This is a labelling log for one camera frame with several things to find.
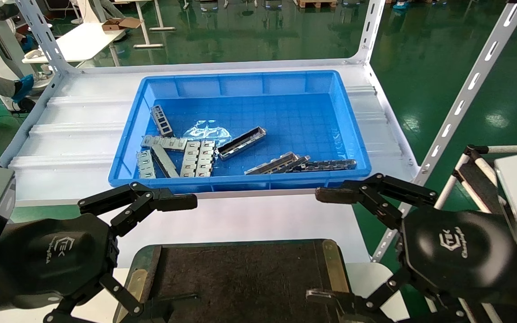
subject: white shelf panel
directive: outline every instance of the white shelf panel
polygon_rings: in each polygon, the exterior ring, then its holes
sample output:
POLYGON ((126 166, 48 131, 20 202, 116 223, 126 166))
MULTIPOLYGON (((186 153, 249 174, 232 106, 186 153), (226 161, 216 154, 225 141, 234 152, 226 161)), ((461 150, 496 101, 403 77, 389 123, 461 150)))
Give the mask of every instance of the white shelf panel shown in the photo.
POLYGON ((320 63, 315 66, 303 66, 301 62, 291 61, 288 67, 280 66, 288 62, 275 62, 279 63, 276 66, 273 62, 254 62, 93 68, 67 75, 9 163, 17 172, 17 206, 74 204, 110 189, 107 176, 137 88, 143 78, 152 75, 337 70, 349 94, 373 172, 411 179, 415 167, 409 166, 408 160, 414 157, 404 156, 400 145, 406 140, 395 135, 400 132, 398 121, 388 118, 393 114, 385 113, 363 67, 337 65, 342 61, 336 60, 307 61, 320 63), (261 65, 265 67, 250 68, 261 65))

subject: green epoxy floor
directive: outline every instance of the green epoxy floor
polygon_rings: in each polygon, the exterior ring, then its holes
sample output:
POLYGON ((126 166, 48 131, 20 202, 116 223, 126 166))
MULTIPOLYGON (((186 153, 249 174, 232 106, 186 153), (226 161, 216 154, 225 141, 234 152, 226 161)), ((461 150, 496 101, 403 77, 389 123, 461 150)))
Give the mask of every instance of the green epoxy floor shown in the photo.
MULTIPOLYGON (((418 160, 427 153, 454 98, 476 60, 503 9, 502 1, 447 0, 447 6, 414 4, 406 13, 389 5, 384 10, 371 64, 402 125, 418 160)), ((248 10, 233 0, 217 13, 203 13, 199 2, 187 10, 176 0, 161 0, 166 26, 177 31, 150 33, 152 43, 164 42, 165 49, 133 49, 143 41, 140 30, 116 47, 122 65, 208 63, 223 61, 267 61, 350 57, 355 54, 367 5, 339 4, 330 8, 298 9, 283 0, 280 11, 268 11, 259 2, 248 10)), ((134 15, 132 7, 123 12, 134 15)), ((152 4, 144 6, 146 24, 156 25, 152 4)), ((73 28, 53 21, 55 33, 73 28)), ((113 66, 109 50, 102 51, 85 66, 113 66)), ((0 104, 0 116, 7 112, 0 104)), ((20 119, 0 118, 0 154, 18 129, 20 119)), ((465 145, 517 144, 517 30, 498 59, 476 100, 457 129, 448 149, 427 186, 441 190, 465 145)), ((474 208, 458 188, 446 209, 474 208)), ((369 252, 382 237, 384 226, 360 207, 355 207, 369 252)), ((74 206, 22 207, 16 221, 77 215, 74 206)), ((384 263, 397 267, 394 252, 384 263)), ((404 290, 411 315, 425 310, 423 299, 404 290)))

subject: table leg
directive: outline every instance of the table leg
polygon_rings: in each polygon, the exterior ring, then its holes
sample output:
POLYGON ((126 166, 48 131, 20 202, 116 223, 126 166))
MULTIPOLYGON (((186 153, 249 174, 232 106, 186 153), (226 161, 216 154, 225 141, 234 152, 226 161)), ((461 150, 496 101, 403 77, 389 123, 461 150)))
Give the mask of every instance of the table leg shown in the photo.
POLYGON ((145 44, 141 45, 133 45, 134 48, 152 48, 152 47, 162 47, 162 44, 152 44, 149 40, 149 34, 147 33, 147 27, 145 26, 145 20, 143 19, 143 12, 141 11, 141 5, 138 2, 135 2, 137 5, 137 14, 139 15, 139 20, 141 20, 141 30, 143 31, 143 37, 145 37, 145 44))
POLYGON ((154 10, 157 13, 157 20, 158 20, 158 27, 151 27, 149 28, 150 31, 175 31, 175 27, 165 27, 162 24, 162 17, 161 17, 161 8, 158 6, 158 0, 154 1, 154 10))
POLYGON ((121 66, 119 64, 119 57, 117 56, 117 49, 113 43, 109 43, 109 50, 111 51, 111 56, 113 57, 113 62, 115 62, 115 67, 121 66))

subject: blue object on floor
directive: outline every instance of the blue object on floor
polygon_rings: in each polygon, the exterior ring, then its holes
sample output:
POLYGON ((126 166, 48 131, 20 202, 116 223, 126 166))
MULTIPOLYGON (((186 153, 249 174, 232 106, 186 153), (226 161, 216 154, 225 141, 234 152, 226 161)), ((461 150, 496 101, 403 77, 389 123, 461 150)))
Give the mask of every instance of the blue object on floor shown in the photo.
POLYGON ((23 98, 25 98, 33 88, 33 74, 23 76, 19 81, 22 84, 20 90, 14 96, 11 97, 13 102, 15 103, 18 103, 23 98))
MULTIPOLYGON (((168 152, 177 172, 183 153, 168 152)), ((368 176, 371 165, 350 100, 336 71, 150 76, 139 86, 109 173, 109 184, 140 182, 174 193, 277 190, 338 186, 368 176), (210 138, 222 145, 254 127, 266 137, 216 160, 211 177, 139 179, 144 135, 158 135, 151 107, 161 105, 174 137, 210 138), (293 152, 311 161, 355 159, 353 170, 245 175, 293 152)))
POLYGON ((408 9, 410 7, 410 3, 406 1, 399 1, 392 7, 393 9, 403 10, 408 9))

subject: white shelf frame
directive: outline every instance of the white shelf frame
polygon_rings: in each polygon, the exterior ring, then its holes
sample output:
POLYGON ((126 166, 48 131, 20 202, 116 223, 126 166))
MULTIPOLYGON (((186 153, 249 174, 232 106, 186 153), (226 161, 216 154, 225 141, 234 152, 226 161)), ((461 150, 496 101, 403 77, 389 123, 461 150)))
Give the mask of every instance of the white shelf frame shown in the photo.
MULTIPOLYGON (((186 64, 186 65, 161 65, 161 66, 144 66, 144 67, 115 67, 115 68, 84 68, 78 69, 67 64, 63 55, 57 46, 55 38, 51 31, 45 24, 43 14, 33 0, 16 0, 19 9, 21 10, 27 24, 37 37, 37 41, 41 45, 45 55, 49 60, 49 64, 55 69, 56 75, 53 78, 49 87, 43 92, 41 99, 37 105, 25 119, 23 125, 20 127, 18 133, 14 137, 8 149, 4 151, 0 161, 4 167, 8 166, 12 159, 18 155, 23 143, 29 136, 29 131, 33 125, 43 114, 45 105, 53 97, 60 84, 66 79, 68 75, 105 75, 118 73, 146 73, 153 71, 174 72, 177 74, 199 74, 201 72, 241 72, 241 70, 253 71, 267 71, 269 69, 308 69, 320 67, 338 67, 345 65, 360 65, 362 66, 367 80, 376 89, 376 98, 386 113, 389 122, 396 121, 396 116, 392 112, 392 108, 384 94, 384 90, 380 86, 379 80, 376 78, 375 72, 370 65, 372 51, 375 45, 378 28, 380 25, 380 18, 386 5, 386 0, 370 0, 368 4, 367 15, 363 26, 363 34, 359 43, 359 50, 357 53, 348 59, 324 59, 324 60, 307 60, 307 61, 261 61, 261 62, 244 62, 244 63, 217 63, 217 64, 186 64)), ((506 4, 504 12, 498 19, 494 30, 490 34, 486 45, 484 45, 480 56, 476 60, 472 71, 466 78, 464 86, 458 93, 456 101, 452 104, 447 118, 442 124, 438 134, 436 135, 428 154, 418 169, 414 155, 406 141, 406 137, 402 133, 400 127, 393 127, 396 132, 394 135, 399 140, 400 148, 404 156, 408 157, 408 164, 415 167, 416 175, 414 183, 424 185, 429 175, 433 171, 435 165, 439 161, 440 156, 446 149, 452 135, 456 131, 458 125, 464 118, 470 103, 476 96, 479 88, 482 86, 484 80, 488 76, 490 69, 494 65, 501 50, 507 43, 510 35, 517 26, 517 4, 506 4)), ((406 214, 409 211, 408 205, 402 204, 400 210, 406 214)), ((388 248, 391 241, 396 237, 395 231, 386 231, 384 237, 376 248, 372 256, 373 262, 379 262, 384 255, 384 251, 388 248)))

